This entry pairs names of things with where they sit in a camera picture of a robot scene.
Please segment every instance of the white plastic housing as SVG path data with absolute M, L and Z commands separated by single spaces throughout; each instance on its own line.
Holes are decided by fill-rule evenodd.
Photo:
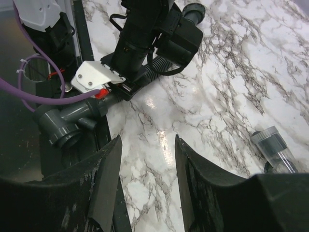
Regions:
M 61 8 L 55 0 L 14 0 L 19 17 L 29 28 L 45 32 L 60 19 Z
M 111 82 L 119 84 L 125 81 L 117 72 L 112 72 L 110 67 L 102 65 L 100 61 L 84 61 L 78 68 L 71 84 L 81 93 L 94 89 L 106 88 L 105 84 Z

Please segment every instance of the purple tube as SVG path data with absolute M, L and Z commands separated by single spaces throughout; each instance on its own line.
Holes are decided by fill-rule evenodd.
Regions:
M 23 32 L 24 36 L 30 41 L 30 43 L 36 48 L 36 50 L 39 53 L 41 53 L 42 57 L 44 59 L 46 59 L 51 64 L 51 66 L 56 70 L 57 74 L 59 75 L 59 78 L 60 78 L 60 81 L 61 81 L 61 86 L 62 86 L 62 91 L 61 91 L 61 96 L 60 97 L 63 97 L 64 93 L 65 93 L 65 82 L 64 82 L 64 78 L 63 78 L 63 75 L 62 75 L 61 71 L 56 66 L 56 64 L 29 37 L 28 33 L 26 32 L 26 30 L 22 26 L 21 20 L 19 18 L 18 10 L 17 10 L 15 4 L 13 4 L 13 7 L 14 7 L 14 11 L 15 11 L 15 17 L 16 17 L 17 24 L 18 24 L 20 30 Z M 22 65 L 21 65 L 21 69 L 22 70 L 23 70 L 25 64 L 26 63 L 22 63 Z M 20 78 L 18 78 L 18 86 L 19 87 L 22 87 L 21 80 L 22 80 L 22 73 L 20 73 Z M 99 93 L 99 91 L 100 91 L 100 90 L 96 89 L 96 90 L 92 90 L 92 91 L 90 91 L 88 93 L 84 93 L 84 94 L 80 94 L 80 95 L 77 95 L 77 96 L 74 96 L 74 97 L 64 98 L 64 99 L 43 98 L 43 97 L 38 97 L 38 96 L 34 96 L 32 94 L 23 92 L 22 90 L 17 89 L 14 86 L 8 84 L 1 77 L 0 77 L 0 89 L 4 90 L 4 91 L 6 91 L 6 92 L 8 92 L 8 93 L 10 93 L 10 94 L 12 94 L 14 96 L 17 96 L 17 97 L 21 98 L 22 100 L 24 100 L 24 103 L 26 103 L 25 101 L 29 101 L 29 102 L 34 102 L 34 103 L 44 104 L 44 105 L 72 104 L 72 103 L 79 102 L 79 101 L 82 101 L 84 99 L 87 99 L 89 97 L 92 97 L 93 95 Z
M 17 82 L 17 86 L 18 86 L 18 89 L 19 89 L 19 90 L 22 90 L 22 88 L 23 88 L 23 87 L 22 87 L 22 80 L 23 80 L 23 72 L 22 72 L 22 70 L 25 69 L 25 66 L 26 66 L 27 62 L 29 62 L 30 60 L 35 59 L 35 58 L 36 58 L 36 59 L 45 59 L 44 57 L 35 54 L 35 55 L 32 55 L 32 56 L 26 58 L 25 61 L 21 63 L 21 65 L 20 65 L 20 67 L 19 67 L 18 82 Z M 27 109 L 29 109 L 31 112 L 34 112 L 34 111 L 35 111 L 24 99 L 22 99 L 21 101 L 23 102 L 24 106 L 25 106 Z
M 43 98 L 34 96 L 32 94 L 26 93 L 24 91 L 21 91 L 14 86 L 10 85 L 6 81 L 4 81 L 2 78 L 0 78 L 0 89 L 3 89 L 4 91 L 8 92 L 9 94 L 12 94 L 16 97 L 19 97 L 21 99 L 24 99 L 29 102 L 35 102 L 38 104 L 43 105 L 66 105 L 66 104 L 72 104 L 75 102 L 80 102 L 82 100 L 85 100 L 86 98 L 90 98 L 91 96 L 97 94 L 100 92 L 99 89 L 92 90 L 87 93 L 83 93 L 74 97 L 70 98 L 62 98 L 62 99 L 52 99 L 52 98 Z
M 18 9 L 16 8 L 16 5 L 15 5 L 14 2 L 13 2 L 13 7 L 14 7 L 14 12 L 15 12 L 15 19 L 16 19 L 17 25 L 18 25 L 19 29 L 21 30 L 21 32 L 28 39 L 28 41 L 32 44 L 32 46 L 50 63 L 50 65 L 55 69 L 55 71 L 59 75 L 59 79 L 60 79 L 60 82 L 61 82 L 61 95 L 60 95 L 60 98 L 63 98 L 64 94 L 65 94 L 65 82 L 64 82 L 64 78 L 63 78 L 63 75 L 62 75 L 60 69 L 56 66 L 56 64 L 52 61 L 52 59 L 50 59 L 39 48 L 39 46 L 37 46 L 36 43 L 30 38 L 30 36 L 28 35 L 28 33 L 26 32 L 26 30 L 24 29 L 24 27 L 22 25 L 22 22 L 21 22 L 20 17 L 19 17 Z

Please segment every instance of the white marble surface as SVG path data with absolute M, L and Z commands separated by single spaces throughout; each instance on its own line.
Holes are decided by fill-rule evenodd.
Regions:
M 176 1 L 182 9 L 192 0 Z M 250 142 L 276 126 L 304 171 L 309 168 L 309 17 L 290 0 L 201 0 L 200 51 L 173 77 L 151 83 L 108 113 L 121 134 L 121 179 L 133 231 L 181 232 L 175 168 L 179 134 L 199 154 L 249 177 L 265 161 Z M 95 60 L 114 51 L 108 21 L 120 0 L 85 0 Z

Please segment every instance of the clear plastic tube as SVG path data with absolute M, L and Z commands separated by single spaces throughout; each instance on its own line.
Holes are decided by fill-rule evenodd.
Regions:
M 273 167 L 274 173 L 298 172 L 297 162 L 276 127 L 257 131 L 251 140 Z

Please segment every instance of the purple cable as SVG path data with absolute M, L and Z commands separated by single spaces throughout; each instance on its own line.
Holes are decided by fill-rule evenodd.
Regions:
M 28 39 L 28 41 L 32 44 L 32 46 L 48 61 L 48 63 L 50 63 L 50 65 L 55 69 L 55 71 L 57 72 L 57 74 L 59 75 L 59 79 L 61 82 L 61 94 L 60 94 L 60 98 L 64 97 L 65 94 L 65 82 L 64 82 L 64 78 L 63 75 L 61 73 L 61 71 L 59 70 L 59 68 L 56 66 L 56 64 L 52 61 L 52 59 L 50 59 L 40 48 L 39 46 L 36 45 L 36 43 L 30 38 L 30 36 L 28 35 L 28 33 L 26 32 L 25 28 L 22 25 L 22 22 L 20 20 L 19 17 L 19 13 L 18 13 L 18 9 L 16 8 L 15 3 L 13 2 L 13 7 L 14 7 L 14 12 L 15 12 L 15 19 L 17 22 L 17 25 L 19 27 L 19 29 L 21 30 L 21 32 L 24 34 L 24 36 Z
M 19 90 L 22 90 L 22 80 L 23 80 L 23 75 L 24 75 L 23 71 L 25 71 L 25 67 L 27 65 L 27 62 L 29 62 L 32 59 L 44 59 L 44 60 L 46 60 L 44 57 L 42 57 L 38 54 L 35 54 L 35 55 L 32 55 L 32 56 L 26 58 L 25 61 L 21 62 L 21 65 L 19 67 L 18 82 L 17 82 L 17 87 L 18 87 Z M 22 99 L 21 101 L 23 102 L 24 106 L 27 109 L 29 109 L 31 112 L 35 111 L 35 109 L 33 109 L 24 99 Z
M 91 96 L 97 94 L 100 92 L 99 89 L 92 90 L 87 93 L 83 93 L 74 97 L 70 98 L 61 98 L 61 99 L 52 99 L 52 98 L 43 98 L 43 97 L 38 97 L 34 96 L 32 94 L 26 93 L 24 91 L 21 91 L 14 86 L 10 85 L 6 81 L 4 81 L 2 78 L 0 78 L 0 89 L 5 90 L 6 92 L 17 96 L 21 99 L 24 99 L 29 102 L 35 102 L 38 104 L 43 104 L 43 105 L 67 105 L 67 104 L 72 104 L 75 102 L 80 102 L 82 100 L 85 100 L 86 98 L 90 98 Z
M 15 13 L 16 13 L 17 22 L 20 23 L 21 30 L 24 32 L 25 29 L 21 25 L 21 21 L 20 21 L 20 18 L 18 16 L 18 10 L 17 10 L 15 5 L 14 5 L 14 10 L 15 10 Z M 46 60 L 51 61 L 50 62 L 51 65 L 54 64 L 53 61 L 30 39 L 30 37 L 27 34 L 27 32 L 25 33 L 25 36 L 27 38 L 29 38 L 30 42 L 33 43 L 32 45 L 39 52 L 42 52 L 42 56 Z M 55 70 L 59 71 L 58 75 L 62 76 L 62 73 L 60 72 L 60 70 L 57 68 L 56 65 L 55 65 L 55 67 L 56 67 Z M 21 99 L 23 99 L 25 101 L 34 102 L 34 103 L 38 103 L 38 104 L 44 104 L 44 105 L 66 105 L 66 104 L 72 104 L 72 103 L 75 103 L 75 102 L 79 102 L 79 101 L 85 100 L 86 98 L 90 98 L 93 95 L 95 95 L 95 94 L 100 92 L 99 89 L 96 89 L 96 90 L 92 90 L 90 92 L 83 93 L 83 94 L 80 94 L 80 95 L 77 95 L 77 96 L 74 96 L 74 97 L 70 97 L 70 98 L 63 98 L 63 99 L 43 98 L 43 97 L 38 97 L 38 96 L 35 96 L 35 95 L 32 95 L 32 94 L 26 93 L 26 92 L 24 92 L 24 91 L 22 91 L 20 89 L 15 88 L 14 86 L 12 86 L 9 83 L 7 83 L 6 81 L 4 81 L 1 77 L 0 77 L 0 89 L 3 89 L 4 91 L 6 91 L 6 92 L 8 92 L 8 93 L 10 93 L 10 94 L 12 94 L 14 96 L 17 96 L 17 97 L 19 97 L 19 98 L 21 98 Z

